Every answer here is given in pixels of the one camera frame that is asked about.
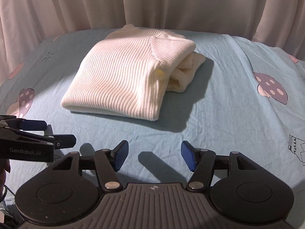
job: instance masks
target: curtain fold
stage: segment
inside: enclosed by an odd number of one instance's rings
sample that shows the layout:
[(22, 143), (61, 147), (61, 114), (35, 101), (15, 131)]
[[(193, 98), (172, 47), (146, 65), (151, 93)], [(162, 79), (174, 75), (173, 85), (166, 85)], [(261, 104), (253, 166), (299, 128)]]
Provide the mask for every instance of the curtain fold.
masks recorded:
[(305, 0), (0, 0), (0, 84), (46, 38), (128, 23), (241, 36), (305, 60)]

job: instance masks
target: folded sweater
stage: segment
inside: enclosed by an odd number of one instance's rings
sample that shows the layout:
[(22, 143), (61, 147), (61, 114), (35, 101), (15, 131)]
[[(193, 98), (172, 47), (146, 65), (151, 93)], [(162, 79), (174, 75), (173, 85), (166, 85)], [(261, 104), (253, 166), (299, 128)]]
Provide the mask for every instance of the folded sweater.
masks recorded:
[(205, 61), (195, 48), (171, 31), (125, 25), (89, 51), (61, 105), (155, 121), (165, 91), (183, 92)]

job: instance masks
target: mushroom print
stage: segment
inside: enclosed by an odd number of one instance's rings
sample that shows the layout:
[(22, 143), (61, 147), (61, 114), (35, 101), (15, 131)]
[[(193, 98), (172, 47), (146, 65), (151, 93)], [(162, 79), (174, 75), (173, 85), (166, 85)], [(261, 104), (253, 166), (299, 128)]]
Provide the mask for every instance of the mushroom print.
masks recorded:
[(19, 64), (19, 65), (17, 66), (17, 68), (14, 69), (13, 72), (10, 74), (9, 80), (11, 80), (14, 76), (16, 76), (16, 75), (19, 73), (19, 71), (22, 69), (23, 66), (24, 66), (24, 63), (23, 63), (23, 62), (22, 62), (21, 64)]
[(297, 63), (299, 60), (296, 59), (294, 56), (288, 54), (288, 56), (290, 57), (290, 59), (294, 62), (294, 63)]
[(288, 149), (294, 153), (305, 166), (305, 141), (289, 135)]
[(280, 103), (287, 104), (288, 96), (283, 86), (277, 82), (273, 77), (270, 77), (263, 73), (253, 72), (256, 80), (259, 82), (257, 91), (260, 95), (270, 97), (272, 96), (275, 100)]
[(15, 115), (18, 118), (24, 118), (33, 103), (34, 94), (35, 92), (33, 89), (22, 89), (17, 101), (10, 105), (6, 114)]

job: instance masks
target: bed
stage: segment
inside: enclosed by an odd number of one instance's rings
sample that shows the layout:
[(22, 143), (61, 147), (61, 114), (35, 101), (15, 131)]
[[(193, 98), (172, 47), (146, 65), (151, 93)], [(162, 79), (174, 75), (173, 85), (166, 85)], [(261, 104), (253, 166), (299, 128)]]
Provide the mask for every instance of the bed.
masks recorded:
[[(114, 29), (84, 30), (42, 42), (0, 87), (0, 114), (16, 104), (23, 89), (35, 94), (26, 119), (45, 120), (54, 134), (74, 134), (70, 151), (92, 155), (129, 142), (129, 155), (117, 173), (128, 182), (181, 182), (191, 176), (180, 146), (228, 155), (240, 151), (286, 182), (295, 194), (287, 219), (295, 228), (305, 220), (305, 63), (280, 48), (214, 33), (176, 31), (206, 56), (184, 93), (167, 92), (158, 121), (73, 113), (60, 101), (89, 50)], [(12, 160), (6, 184), (15, 193), (48, 163)], [(96, 183), (93, 173), (83, 176)], [(215, 173), (213, 183), (223, 177)], [(19, 218), (14, 197), (3, 210)]]

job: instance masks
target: ribbed knit fabric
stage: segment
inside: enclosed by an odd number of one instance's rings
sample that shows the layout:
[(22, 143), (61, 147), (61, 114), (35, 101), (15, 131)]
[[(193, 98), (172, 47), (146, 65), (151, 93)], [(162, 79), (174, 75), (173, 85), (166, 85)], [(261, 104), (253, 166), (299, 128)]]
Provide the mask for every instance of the ribbed knit fabric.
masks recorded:
[(61, 105), (155, 121), (165, 91), (183, 92), (205, 61), (195, 47), (171, 31), (125, 25), (89, 51)]

